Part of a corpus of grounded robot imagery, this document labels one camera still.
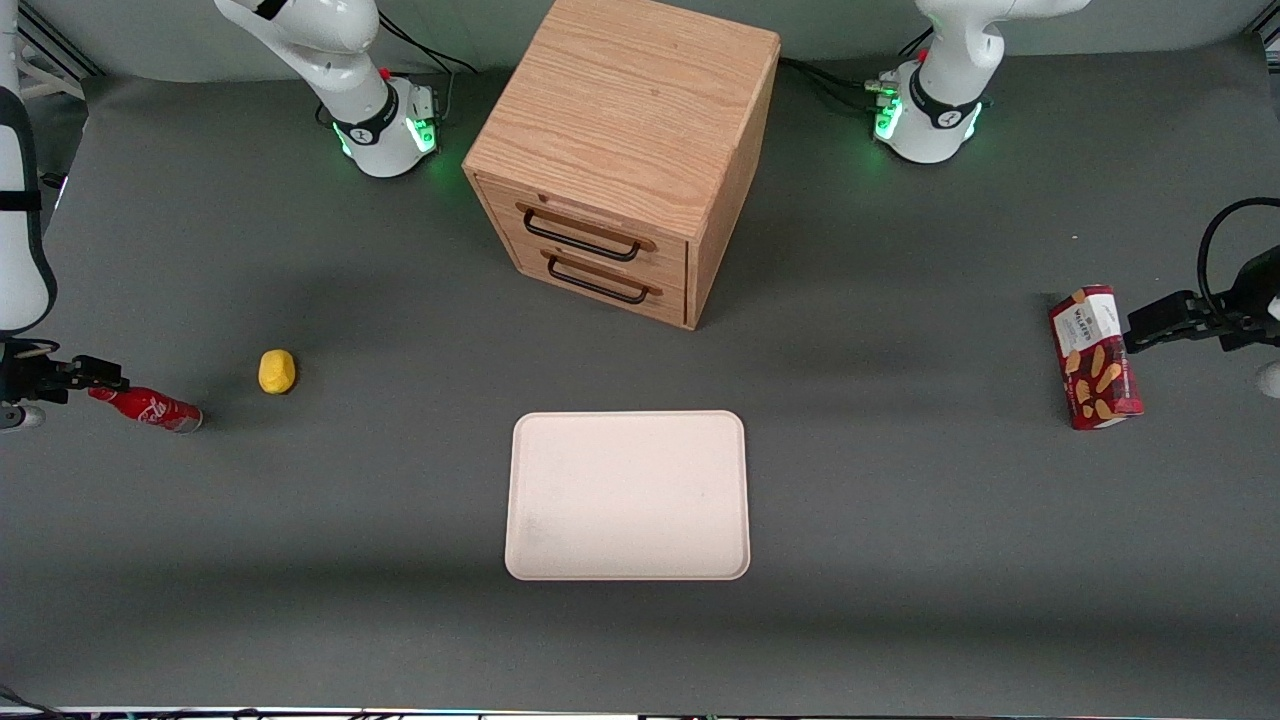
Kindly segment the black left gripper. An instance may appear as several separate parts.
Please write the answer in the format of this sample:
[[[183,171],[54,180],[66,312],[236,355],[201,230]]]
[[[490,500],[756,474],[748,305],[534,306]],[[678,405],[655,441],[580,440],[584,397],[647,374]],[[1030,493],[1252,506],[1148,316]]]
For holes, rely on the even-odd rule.
[[[1222,293],[1222,309],[1234,323],[1222,336],[1222,351],[1252,345],[1279,347],[1279,251],[1252,258]],[[1139,354],[1180,340],[1207,340],[1217,333],[1210,305],[1196,292],[1181,290],[1128,313],[1125,348]]]

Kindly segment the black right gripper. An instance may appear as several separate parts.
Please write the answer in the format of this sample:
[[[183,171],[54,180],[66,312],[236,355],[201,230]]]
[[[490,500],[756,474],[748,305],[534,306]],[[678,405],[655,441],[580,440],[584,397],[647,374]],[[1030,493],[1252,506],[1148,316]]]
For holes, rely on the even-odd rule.
[[[65,374],[60,363],[51,359],[59,348],[60,345],[50,340],[3,340],[1,401],[10,405],[22,401],[65,405],[68,387],[115,392],[131,388],[119,364],[88,355],[74,356],[67,363]]]

